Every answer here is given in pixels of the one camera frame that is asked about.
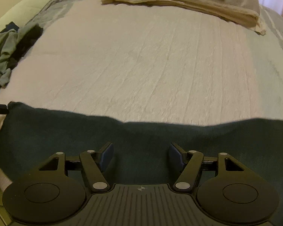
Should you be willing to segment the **dark blue denim jeans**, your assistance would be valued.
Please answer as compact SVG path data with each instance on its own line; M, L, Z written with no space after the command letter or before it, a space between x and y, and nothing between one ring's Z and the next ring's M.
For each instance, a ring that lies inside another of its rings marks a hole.
M229 153L270 182L280 196L272 221L283 225L283 120L247 119L200 127L121 122L105 116L10 103L0 130L0 168L12 181L56 152L77 156L112 142L109 183L171 183L167 152L172 142L213 157Z

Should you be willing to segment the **navy blue garment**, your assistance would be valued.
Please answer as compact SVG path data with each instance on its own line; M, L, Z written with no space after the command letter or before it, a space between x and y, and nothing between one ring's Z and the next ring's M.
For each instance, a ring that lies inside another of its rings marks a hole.
M10 32L10 31L18 32L18 30L19 30L19 27L12 21L9 24L5 25L5 28L2 31L0 31L0 34L7 33L7 32Z

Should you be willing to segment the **pink grey striped bedspread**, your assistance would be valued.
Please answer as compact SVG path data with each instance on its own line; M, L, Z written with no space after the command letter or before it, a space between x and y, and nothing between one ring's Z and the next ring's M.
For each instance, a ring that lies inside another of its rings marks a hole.
M54 2L0 103L121 121L283 119L283 18L258 0L226 1L257 12L264 35L175 6Z

